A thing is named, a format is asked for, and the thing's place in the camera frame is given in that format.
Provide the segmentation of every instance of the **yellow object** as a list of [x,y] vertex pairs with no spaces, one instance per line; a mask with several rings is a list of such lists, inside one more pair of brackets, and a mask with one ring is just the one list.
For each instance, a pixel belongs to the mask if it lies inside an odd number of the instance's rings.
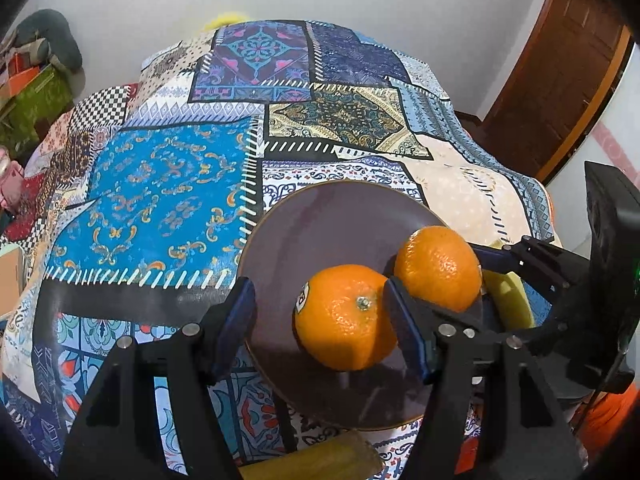
[[[491,244],[491,247],[501,249],[502,243],[496,241]],[[482,270],[482,277],[486,290],[494,298],[505,329],[518,330],[536,325],[522,280],[515,272],[498,274],[490,270]]]
[[433,225],[412,234],[398,251],[394,274],[412,296],[453,310],[468,309],[480,293],[480,263],[453,229]]
[[366,480],[383,463],[357,431],[240,468],[244,480]]
[[294,315],[306,351],[334,370],[362,370],[391,354],[396,333],[382,307],[385,282],[361,265],[316,272],[300,292]]
[[220,28],[223,25],[234,25],[236,23],[244,23],[248,21],[249,18],[244,14],[239,14],[237,12],[225,12],[224,14],[220,14],[215,20],[207,23],[207,25],[202,28],[202,31],[207,32],[208,30]]

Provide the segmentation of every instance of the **plate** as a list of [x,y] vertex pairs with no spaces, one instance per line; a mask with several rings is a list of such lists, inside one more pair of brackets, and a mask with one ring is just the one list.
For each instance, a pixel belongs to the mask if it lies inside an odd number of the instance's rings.
[[400,349],[356,372],[326,368],[298,345],[293,309],[319,270],[361,264],[392,268],[416,230],[443,222],[390,187],[335,180],[294,192],[256,226],[242,251],[238,276],[254,282],[257,318],[247,347],[274,391],[312,420],[380,430],[424,415],[430,387],[406,368]]

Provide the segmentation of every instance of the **door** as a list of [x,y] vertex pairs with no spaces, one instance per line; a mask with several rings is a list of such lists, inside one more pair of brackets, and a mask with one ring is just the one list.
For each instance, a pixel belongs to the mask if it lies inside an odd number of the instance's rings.
[[482,129],[508,168],[545,179],[600,108],[629,34],[606,0],[546,0]]

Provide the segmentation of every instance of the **wall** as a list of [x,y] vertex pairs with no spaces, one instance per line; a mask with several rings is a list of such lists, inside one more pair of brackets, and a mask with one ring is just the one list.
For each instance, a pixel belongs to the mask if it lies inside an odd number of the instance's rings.
[[[613,164],[640,187],[640,48],[636,45],[611,101],[587,139],[549,183],[556,231],[563,245],[589,256],[591,230],[587,220],[584,161]],[[640,327],[627,359],[640,386]]]
[[502,87],[507,82],[507,79],[511,75],[511,71],[513,67],[516,66],[518,59],[520,58],[520,54],[524,49],[524,46],[527,44],[529,40],[529,36],[531,35],[531,31],[533,30],[534,25],[536,25],[536,21],[538,20],[538,16],[540,15],[540,10],[542,9],[542,5],[545,3],[545,0],[533,0],[529,6],[529,11],[527,15],[522,20],[522,25],[520,30],[518,31],[513,44],[511,45],[511,49],[507,54],[507,57],[498,70],[498,73],[494,79],[494,81],[489,86],[484,99],[480,107],[478,108],[478,117],[482,120],[486,117],[491,110],[491,107],[494,105],[495,100],[500,95],[502,91]]
[[516,38],[520,49],[526,42],[523,22],[541,5],[531,10],[532,1],[28,0],[18,20],[47,7],[67,17],[84,57],[83,96],[137,80],[146,56],[192,36],[220,12],[339,23],[425,60],[456,109],[476,114],[513,58]]

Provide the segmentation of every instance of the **pink toy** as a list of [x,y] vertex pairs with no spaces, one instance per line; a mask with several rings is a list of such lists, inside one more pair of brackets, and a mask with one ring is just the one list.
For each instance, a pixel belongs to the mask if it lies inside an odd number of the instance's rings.
[[9,150],[0,146],[0,207],[14,216],[18,214],[22,190],[24,188],[24,170],[9,157]]

